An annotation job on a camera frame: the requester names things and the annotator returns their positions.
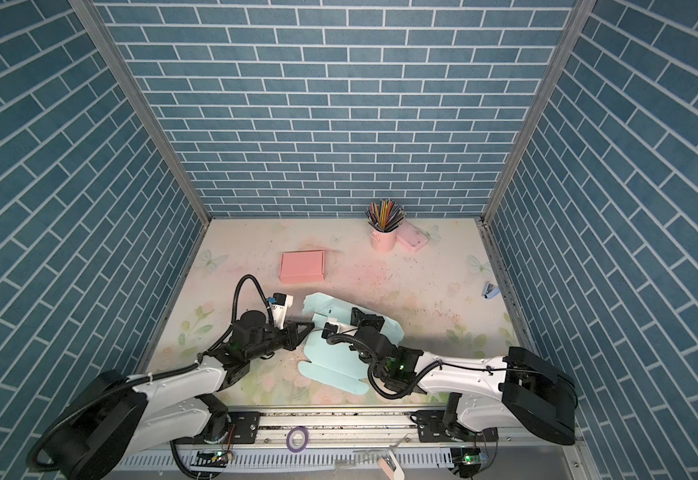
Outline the light blue paper box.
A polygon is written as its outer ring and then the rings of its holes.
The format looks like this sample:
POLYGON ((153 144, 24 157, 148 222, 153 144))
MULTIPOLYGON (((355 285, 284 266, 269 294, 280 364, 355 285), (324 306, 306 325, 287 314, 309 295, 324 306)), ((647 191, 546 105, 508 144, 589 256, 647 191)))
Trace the light blue paper box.
POLYGON ((323 337, 328 324, 338 325, 340 333, 353 336, 359 329, 351 324, 354 308, 362 313, 377 312, 338 299, 325 293, 307 295, 302 312, 312 316, 315 325, 304 344, 306 361, 298 364, 300 374, 310 380, 354 395, 365 395, 371 390, 367 381, 369 365, 349 343, 329 344, 323 337))

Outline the pink paper box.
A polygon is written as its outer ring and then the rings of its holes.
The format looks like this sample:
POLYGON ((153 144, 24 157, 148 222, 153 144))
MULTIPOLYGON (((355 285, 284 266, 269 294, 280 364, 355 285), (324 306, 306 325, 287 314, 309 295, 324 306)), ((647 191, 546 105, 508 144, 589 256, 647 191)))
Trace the pink paper box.
POLYGON ((283 284, 323 281, 325 279, 325 252, 312 250, 283 253, 279 279, 283 284))

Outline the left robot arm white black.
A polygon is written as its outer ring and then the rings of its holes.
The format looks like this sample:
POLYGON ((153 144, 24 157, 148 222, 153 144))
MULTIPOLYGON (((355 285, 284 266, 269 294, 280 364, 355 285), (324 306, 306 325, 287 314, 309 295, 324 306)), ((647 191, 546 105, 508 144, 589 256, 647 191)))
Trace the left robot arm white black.
POLYGON ((276 293, 261 300, 261 311, 234 311, 221 337, 186 366, 142 375, 99 374, 30 448, 28 469, 102 479, 124 458, 163 443, 227 440, 231 419, 217 393, 244 378, 254 360, 296 350, 315 328, 310 321, 287 319, 290 296, 276 293))

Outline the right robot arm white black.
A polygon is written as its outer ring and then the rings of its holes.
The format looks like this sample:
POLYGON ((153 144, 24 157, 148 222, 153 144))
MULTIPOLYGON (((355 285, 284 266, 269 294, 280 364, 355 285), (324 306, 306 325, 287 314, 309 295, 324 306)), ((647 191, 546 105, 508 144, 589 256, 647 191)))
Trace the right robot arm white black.
POLYGON ((414 393, 446 393, 446 433, 468 441, 491 428, 523 427, 547 442, 576 442, 578 395, 574 379, 532 351, 511 346, 503 356, 456 358, 392 343, 380 317, 357 308, 348 325, 329 320, 322 337, 347 344, 368 366, 371 388, 386 400, 414 393))

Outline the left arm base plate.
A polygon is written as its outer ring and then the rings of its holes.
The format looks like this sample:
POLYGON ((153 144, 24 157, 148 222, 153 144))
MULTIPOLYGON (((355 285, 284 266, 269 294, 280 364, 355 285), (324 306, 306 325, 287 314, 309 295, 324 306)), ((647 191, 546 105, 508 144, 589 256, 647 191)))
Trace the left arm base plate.
POLYGON ((225 419, 213 419, 211 425, 194 437, 176 440, 181 445, 251 445, 259 431, 262 414, 257 411, 230 412, 225 419))

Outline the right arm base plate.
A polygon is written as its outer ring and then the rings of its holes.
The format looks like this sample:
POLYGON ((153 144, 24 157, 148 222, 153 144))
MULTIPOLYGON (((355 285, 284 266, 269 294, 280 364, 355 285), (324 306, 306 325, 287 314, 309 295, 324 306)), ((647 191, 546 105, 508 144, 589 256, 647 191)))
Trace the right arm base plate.
POLYGON ((469 430, 462 426, 454 411, 445 409, 418 410, 409 415, 417 428, 421 443, 438 442, 495 442, 499 439, 497 428, 486 428, 480 431, 469 430))

